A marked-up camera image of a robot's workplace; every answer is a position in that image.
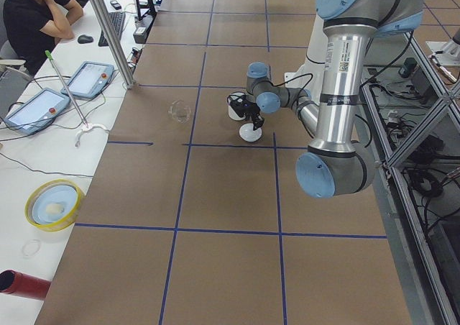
man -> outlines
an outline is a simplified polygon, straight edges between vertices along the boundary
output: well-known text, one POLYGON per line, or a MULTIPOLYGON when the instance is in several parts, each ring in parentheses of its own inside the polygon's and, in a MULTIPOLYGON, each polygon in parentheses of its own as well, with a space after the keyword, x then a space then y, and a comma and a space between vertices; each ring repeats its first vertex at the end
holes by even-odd
POLYGON ((31 75, 46 60, 45 51, 53 50, 61 39, 73 39, 70 27, 83 16, 76 0, 5 0, 3 18, 11 46, 31 75), (58 5, 68 13, 64 16, 58 5))

computer mouse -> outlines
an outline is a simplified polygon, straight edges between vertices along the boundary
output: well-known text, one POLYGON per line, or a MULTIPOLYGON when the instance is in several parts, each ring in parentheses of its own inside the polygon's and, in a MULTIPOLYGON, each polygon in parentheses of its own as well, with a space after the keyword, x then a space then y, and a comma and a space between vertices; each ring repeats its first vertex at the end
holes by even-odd
POLYGON ((94 41, 93 37, 92 36, 89 36, 89 35, 80 35, 77 39, 78 43, 91 43, 94 41))

white desk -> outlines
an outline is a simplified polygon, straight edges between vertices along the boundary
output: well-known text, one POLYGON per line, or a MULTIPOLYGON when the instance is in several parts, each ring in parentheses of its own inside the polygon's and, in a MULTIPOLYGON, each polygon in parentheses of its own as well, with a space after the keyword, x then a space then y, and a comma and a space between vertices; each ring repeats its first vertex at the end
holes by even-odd
MULTIPOLYGON (((135 10, 135 6, 129 5, 132 3, 131 0, 119 1, 126 11, 135 10)), ((61 42, 52 52, 63 75, 72 75, 86 60, 109 63, 117 69, 110 48, 97 45, 101 28, 89 3, 84 12, 85 15, 73 25, 75 39, 61 42), (85 45, 78 44, 77 37, 81 34, 92 36, 94 42, 85 45)), ((134 16, 134 14, 127 14, 126 28, 121 39, 121 45, 127 57, 133 47, 141 47, 134 43, 132 37, 135 30, 134 16)), ((48 60, 36 78, 46 75, 55 75, 48 60)), ((56 78, 39 82, 43 87, 57 91, 62 88, 62 84, 56 78)), ((39 90, 40 88, 32 83, 19 100, 26 101, 39 90)), ((112 128, 125 92, 123 79, 118 74, 104 91, 106 103, 92 112, 88 117, 89 122, 104 124, 107 128, 112 128)), ((104 99, 103 96, 99 96, 88 103, 78 102, 81 104, 82 112, 86 114, 92 108, 102 104, 104 99)), ((55 120, 55 124, 65 127, 75 127, 80 122, 80 117, 75 110, 55 120)), ((3 142, 4 147, 1 152, 15 160, 20 160, 33 169, 93 175, 106 145, 107 133, 101 129, 85 133, 80 139, 80 147, 76 148, 75 134, 79 129, 80 126, 76 129, 51 126, 35 136, 3 142)), ((20 135, 8 129, 0 129, 0 140, 15 137, 20 137, 20 135)), ((71 180, 86 193, 91 179, 33 173, 2 156, 0 156, 0 175, 0 272, 12 269, 52 280, 73 226, 60 232, 43 232, 27 222, 24 216, 24 206, 31 193, 50 180, 58 178, 71 180), (24 258, 22 247, 31 239, 40 240, 41 248, 33 257, 24 258)), ((0 324, 33 324, 42 304, 42 301, 0 294, 0 324)))

red cylinder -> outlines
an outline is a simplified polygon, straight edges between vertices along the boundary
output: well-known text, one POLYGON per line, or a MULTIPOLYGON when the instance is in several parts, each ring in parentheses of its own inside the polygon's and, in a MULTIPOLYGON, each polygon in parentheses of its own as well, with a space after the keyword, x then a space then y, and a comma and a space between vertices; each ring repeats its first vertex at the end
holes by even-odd
POLYGON ((0 273, 0 293, 44 300, 51 282, 25 273, 6 270, 0 273))

